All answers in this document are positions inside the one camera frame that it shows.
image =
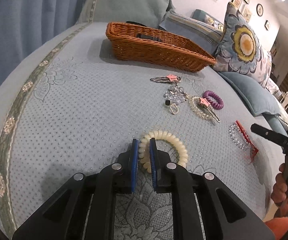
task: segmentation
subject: human hand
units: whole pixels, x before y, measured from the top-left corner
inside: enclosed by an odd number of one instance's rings
[[[285,163],[283,163],[279,167],[279,173],[276,175],[275,180],[276,183],[273,186],[273,192],[271,194],[271,198],[274,203],[282,202],[280,208],[280,216],[284,217],[288,214],[288,198],[286,197],[287,185],[285,179],[283,178],[283,172],[285,170]]]

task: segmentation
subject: pink star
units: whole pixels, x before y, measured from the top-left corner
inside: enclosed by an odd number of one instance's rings
[[[210,103],[206,100],[206,98],[200,98],[200,104],[205,107],[209,107]]]
[[[166,76],[170,81],[178,81],[177,76],[169,74],[168,76]]]

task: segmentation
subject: round picture frame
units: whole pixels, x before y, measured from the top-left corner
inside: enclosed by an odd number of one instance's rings
[[[263,16],[264,9],[260,3],[256,6],[256,12],[257,12],[258,16],[260,16],[260,17]]]

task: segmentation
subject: silver screw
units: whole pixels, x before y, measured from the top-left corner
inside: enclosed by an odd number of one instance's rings
[[[83,179],[84,178],[84,175],[82,174],[82,173],[76,173],[75,175],[74,175],[74,179],[75,180],[81,180],[81,179]]]
[[[204,177],[205,177],[205,179],[212,180],[212,179],[214,179],[214,174],[208,172],[208,173],[205,173]]]
[[[166,167],[169,168],[170,170],[174,170],[176,168],[176,164],[175,163],[167,163]]]
[[[120,168],[122,168],[122,165],[119,163],[113,163],[112,164],[112,169],[113,170],[119,170]]]

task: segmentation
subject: triangular cutout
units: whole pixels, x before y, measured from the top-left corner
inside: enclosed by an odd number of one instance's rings
[[[246,212],[224,190],[219,188],[216,193],[229,223],[234,223],[246,217]]]
[[[53,222],[59,222],[62,219],[71,193],[72,190],[70,189],[65,191],[60,198],[43,214],[43,216]]]

